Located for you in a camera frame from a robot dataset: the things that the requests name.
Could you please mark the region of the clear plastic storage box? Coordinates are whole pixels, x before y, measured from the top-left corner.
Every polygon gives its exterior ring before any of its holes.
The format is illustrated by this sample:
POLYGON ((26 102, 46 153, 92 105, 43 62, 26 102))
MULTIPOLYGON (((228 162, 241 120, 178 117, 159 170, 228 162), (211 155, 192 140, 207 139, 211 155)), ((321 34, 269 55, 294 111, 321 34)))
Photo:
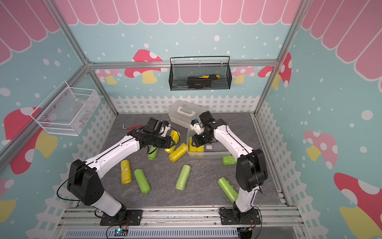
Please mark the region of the clear plastic storage box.
POLYGON ((192 136, 196 134, 193 130, 187 131, 187 153, 191 159, 222 159, 225 156, 230 156, 231 153, 224 147, 221 142, 213 142, 210 144, 205 144, 203 146, 204 151, 197 150, 192 147, 192 136))

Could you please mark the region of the yellow roll with blue label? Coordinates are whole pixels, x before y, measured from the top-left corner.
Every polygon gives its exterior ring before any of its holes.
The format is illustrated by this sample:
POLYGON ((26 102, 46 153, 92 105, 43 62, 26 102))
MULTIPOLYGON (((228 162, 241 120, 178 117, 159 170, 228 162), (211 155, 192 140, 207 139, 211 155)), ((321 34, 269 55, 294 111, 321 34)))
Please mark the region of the yellow roll with blue label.
POLYGON ((197 152, 198 153, 204 153, 205 152, 204 146, 197 147, 197 152))

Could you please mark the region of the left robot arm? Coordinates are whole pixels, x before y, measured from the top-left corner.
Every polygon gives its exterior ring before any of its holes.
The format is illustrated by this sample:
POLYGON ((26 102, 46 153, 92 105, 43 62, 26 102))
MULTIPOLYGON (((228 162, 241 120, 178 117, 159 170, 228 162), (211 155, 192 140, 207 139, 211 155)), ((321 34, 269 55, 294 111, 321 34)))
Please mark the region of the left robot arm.
POLYGON ((147 124, 133 128, 105 151, 85 161, 72 162, 67 190, 84 205, 121 218, 125 206, 105 191, 101 179, 122 160, 147 146, 164 149, 175 146, 175 140, 168 135, 171 129, 168 121, 150 118, 147 124))

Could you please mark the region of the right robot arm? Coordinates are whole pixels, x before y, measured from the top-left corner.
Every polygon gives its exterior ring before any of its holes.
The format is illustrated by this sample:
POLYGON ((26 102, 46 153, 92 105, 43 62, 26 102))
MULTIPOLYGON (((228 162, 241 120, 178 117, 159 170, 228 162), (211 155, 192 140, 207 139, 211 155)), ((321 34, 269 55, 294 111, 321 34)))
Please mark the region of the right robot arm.
POLYGON ((262 193, 261 186, 269 178, 265 154, 261 149, 253 149, 244 143, 224 120, 215 119, 209 111, 193 119, 190 127, 196 132, 192 146, 200 147, 218 141, 235 158, 235 177, 240 190, 233 203, 233 213, 238 221, 248 218, 254 209, 257 193, 262 193))

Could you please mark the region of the yellow roll under left arm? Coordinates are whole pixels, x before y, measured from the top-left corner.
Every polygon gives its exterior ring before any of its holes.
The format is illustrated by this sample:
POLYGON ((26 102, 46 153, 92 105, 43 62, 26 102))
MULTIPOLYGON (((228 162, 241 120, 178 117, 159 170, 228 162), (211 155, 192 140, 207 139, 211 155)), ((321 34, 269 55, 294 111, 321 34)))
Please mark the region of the yellow roll under left arm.
POLYGON ((120 163, 121 168, 121 182, 122 184, 128 184, 132 181, 130 163, 128 160, 123 160, 120 163))

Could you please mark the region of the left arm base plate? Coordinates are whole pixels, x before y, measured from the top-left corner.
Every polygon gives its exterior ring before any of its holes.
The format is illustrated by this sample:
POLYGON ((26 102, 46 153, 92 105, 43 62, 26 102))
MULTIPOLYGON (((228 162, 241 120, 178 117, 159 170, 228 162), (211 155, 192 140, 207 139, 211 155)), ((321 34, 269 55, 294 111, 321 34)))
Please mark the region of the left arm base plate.
POLYGON ((109 216, 103 213, 100 225, 101 226, 139 226, 142 219, 142 210, 127 210, 121 209, 115 216, 109 216))

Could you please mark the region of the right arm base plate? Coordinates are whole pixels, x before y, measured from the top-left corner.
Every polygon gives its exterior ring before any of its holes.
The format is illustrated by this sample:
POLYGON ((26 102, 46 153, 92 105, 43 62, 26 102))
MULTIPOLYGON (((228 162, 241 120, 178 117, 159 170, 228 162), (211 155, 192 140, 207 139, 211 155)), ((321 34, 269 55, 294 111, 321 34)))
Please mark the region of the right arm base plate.
POLYGON ((237 209, 219 208, 218 213, 222 225, 260 225, 262 223, 259 210, 251 209, 242 213, 237 209))

